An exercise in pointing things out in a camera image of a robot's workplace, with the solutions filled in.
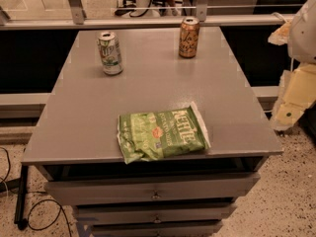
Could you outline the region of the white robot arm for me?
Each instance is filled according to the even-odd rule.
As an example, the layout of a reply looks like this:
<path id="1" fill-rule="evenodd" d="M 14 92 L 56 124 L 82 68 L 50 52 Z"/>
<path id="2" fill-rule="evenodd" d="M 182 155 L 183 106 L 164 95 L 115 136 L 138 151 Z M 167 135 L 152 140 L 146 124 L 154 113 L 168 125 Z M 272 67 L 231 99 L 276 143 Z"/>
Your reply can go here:
<path id="1" fill-rule="evenodd" d="M 290 21 L 269 36 L 268 42 L 287 44 L 291 59 L 290 70 L 280 76 L 270 119 L 272 129 L 285 131 L 316 102 L 316 0 L 307 0 Z"/>

